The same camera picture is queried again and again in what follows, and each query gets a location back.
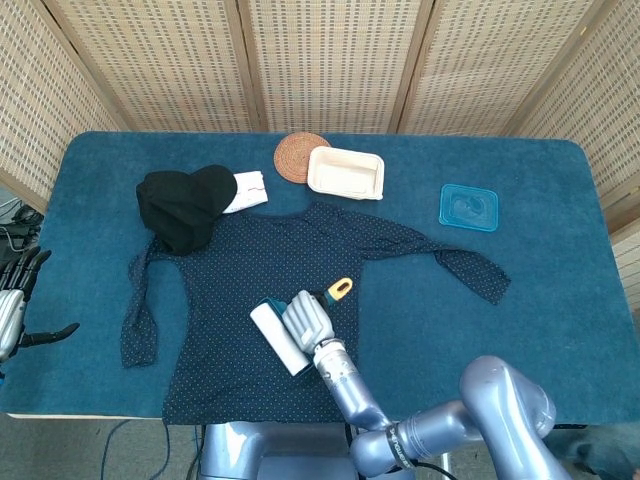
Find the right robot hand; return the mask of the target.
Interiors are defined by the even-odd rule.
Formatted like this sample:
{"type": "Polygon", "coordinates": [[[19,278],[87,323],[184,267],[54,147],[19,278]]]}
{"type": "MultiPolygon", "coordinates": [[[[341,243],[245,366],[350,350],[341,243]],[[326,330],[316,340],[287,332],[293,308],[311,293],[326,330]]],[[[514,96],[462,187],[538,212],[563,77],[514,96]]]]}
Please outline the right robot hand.
{"type": "Polygon", "coordinates": [[[288,304],[282,321],[298,348],[313,354],[323,341],[335,337],[332,322],[320,302],[301,290],[288,304]]]}

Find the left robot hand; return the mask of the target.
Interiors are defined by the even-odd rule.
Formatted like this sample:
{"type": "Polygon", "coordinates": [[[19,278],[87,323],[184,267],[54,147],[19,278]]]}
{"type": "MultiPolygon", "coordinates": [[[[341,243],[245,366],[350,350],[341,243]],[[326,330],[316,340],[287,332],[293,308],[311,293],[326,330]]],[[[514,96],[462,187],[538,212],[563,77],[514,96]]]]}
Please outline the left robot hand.
{"type": "Polygon", "coordinates": [[[72,323],[56,332],[25,332],[26,308],[41,267],[51,254],[51,250],[37,246],[1,265],[1,363],[7,362],[19,349],[65,340],[80,326],[72,323]]]}

